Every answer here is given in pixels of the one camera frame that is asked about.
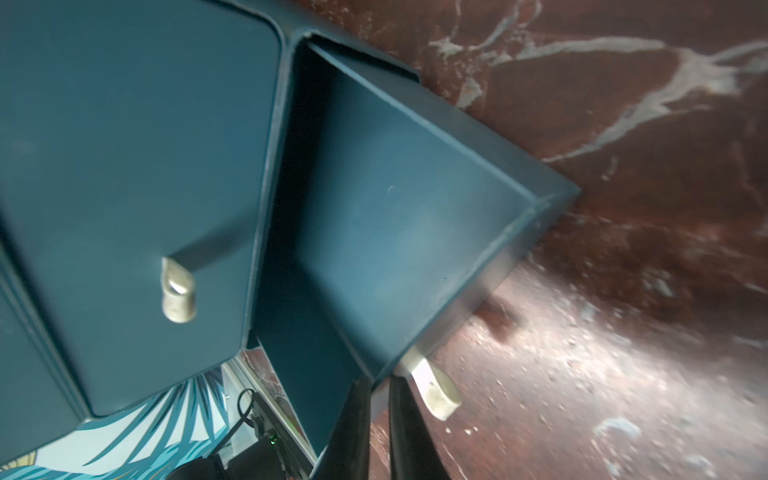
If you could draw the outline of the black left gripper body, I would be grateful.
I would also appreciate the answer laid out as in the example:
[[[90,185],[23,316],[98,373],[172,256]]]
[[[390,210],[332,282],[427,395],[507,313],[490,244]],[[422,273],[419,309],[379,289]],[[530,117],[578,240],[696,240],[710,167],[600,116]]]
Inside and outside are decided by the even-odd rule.
[[[168,480],[283,480],[285,472],[274,445],[263,438],[224,466],[218,454],[197,458],[174,469]]]

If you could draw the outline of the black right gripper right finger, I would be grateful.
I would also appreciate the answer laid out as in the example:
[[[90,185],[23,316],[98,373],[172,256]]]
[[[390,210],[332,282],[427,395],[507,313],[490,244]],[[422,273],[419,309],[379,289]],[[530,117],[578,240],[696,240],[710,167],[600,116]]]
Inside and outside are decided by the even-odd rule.
[[[450,479],[410,386],[402,377],[389,380],[389,430],[392,479]]]

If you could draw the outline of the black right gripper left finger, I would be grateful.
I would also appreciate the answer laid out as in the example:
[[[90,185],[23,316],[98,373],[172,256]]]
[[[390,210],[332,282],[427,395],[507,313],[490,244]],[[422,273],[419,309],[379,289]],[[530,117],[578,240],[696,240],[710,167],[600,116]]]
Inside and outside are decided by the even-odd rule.
[[[353,381],[341,414],[311,478],[367,479],[370,459],[372,382]]]

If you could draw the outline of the teal bottom drawer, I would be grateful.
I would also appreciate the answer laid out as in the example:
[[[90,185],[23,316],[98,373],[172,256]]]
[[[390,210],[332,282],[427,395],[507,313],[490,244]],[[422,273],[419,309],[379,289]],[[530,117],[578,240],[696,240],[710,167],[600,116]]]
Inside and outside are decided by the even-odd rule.
[[[296,52],[254,307],[309,445],[352,382],[429,355],[579,195],[424,88],[322,41]]]

